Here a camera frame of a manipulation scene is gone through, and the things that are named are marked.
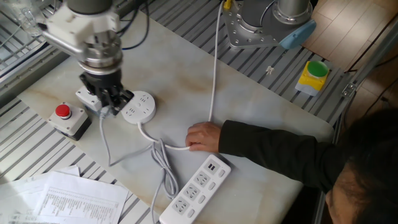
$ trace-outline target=emergency stop button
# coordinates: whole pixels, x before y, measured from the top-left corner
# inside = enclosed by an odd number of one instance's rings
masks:
[[[55,114],[59,116],[62,119],[68,119],[72,115],[72,112],[70,111],[70,108],[68,105],[59,105],[55,109]]]

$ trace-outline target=hand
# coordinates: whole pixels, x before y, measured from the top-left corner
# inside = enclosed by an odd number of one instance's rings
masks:
[[[185,144],[190,151],[218,152],[221,128],[212,122],[194,124],[188,128]]]

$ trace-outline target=black cable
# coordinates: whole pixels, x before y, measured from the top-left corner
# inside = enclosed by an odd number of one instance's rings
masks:
[[[389,63],[389,62],[392,62],[393,60],[395,60],[395,59],[397,59],[397,58],[398,58],[398,54],[395,55],[395,56],[393,56],[393,57],[391,57],[390,59],[386,60],[385,62],[381,62],[380,64],[377,64],[377,65],[375,66],[375,68],[380,67],[381,65],[385,65],[385,64],[387,64],[387,63]],[[358,71],[358,69],[348,70],[347,72],[356,72],[356,71]]]
[[[372,109],[372,107],[383,97],[383,94],[390,89],[392,86],[394,86],[396,83],[398,82],[398,78],[396,78],[389,86],[387,86],[387,88],[385,88],[380,95],[377,97],[377,99],[372,103],[372,105],[366,110],[364,116],[366,116],[369,111]]]
[[[374,45],[374,43],[376,43],[376,41],[378,40],[378,38],[381,36],[381,34],[387,29],[387,27],[398,17],[398,13],[394,15],[394,17],[392,19],[390,19],[390,21],[388,21],[388,23],[383,27],[383,29],[380,31],[380,33],[377,35],[377,37],[371,42],[371,44],[369,45],[369,47],[367,47],[367,49],[361,54],[361,56],[359,56],[358,59],[356,59],[356,61],[354,62],[354,64],[352,64],[352,66],[350,66],[350,68],[345,72],[355,72],[354,70],[352,70],[354,68],[354,66],[362,59],[362,57],[366,54],[366,52],[368,52],[368,50]]]
[[[148,1],[145,1],[145,10],[146,10],[146,14],[147,14],[147,30],[145,31],[145,36],[142,38],[142,40],[138,43],[138,44],[136,44],[136,45],[133,45],[133,46],[131,46],[131,47],[124,47],[124,48],[122,48],[122,50],[131,50],[131,49],[135,49],[136,47],[138,47],[138,46],[140,46],[142,43],[144,43],[144,41],[146,40],[146,38],[148,37],[148,33],[149,33],[149,22],[150,22],[150,19],[149,19],[149,4],[148,4]]]
[[[135,6],[133,15],[132,15],[131,19],[129,20],[129,22],[127,23],[127,25],[124,26],[121,30],[119,30],[117,32],[117,34],[120,34],[119,37],[122,37],[124,35],[124,33],[126,33],[126,31],[130,28],[132,22],[134,22],[134,20],[136,19],[137,15],[138,15],[138,8],[139,8],[139,6]]]
[[[343,126],[344,126],[345,129],[348,128],[348,125],[347,125],[347,114],[348,114],[349,108],[350,108],[351,105],[353,104],[353,101],[354,101],[355,96],[356,96],[356,91],[354,92],[354,95],[353,95],[353,97],[351,98],[351,100],[349,101],[348,106],[347,106],[347,108],[346,108],[346,111],[344,112]]]

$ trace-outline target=round power socket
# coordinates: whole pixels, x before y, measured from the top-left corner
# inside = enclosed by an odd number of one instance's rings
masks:
[[[155,99],[147,92],[134,91],[134,97],[121,110],[123,118],[131,124],[144,124],[156,113]]]

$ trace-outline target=green button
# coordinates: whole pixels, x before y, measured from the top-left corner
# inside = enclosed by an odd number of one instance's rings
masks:
[[[328,74],[329,68],[323,62],[310,62],[308,72],[315,77],[324,77]]]

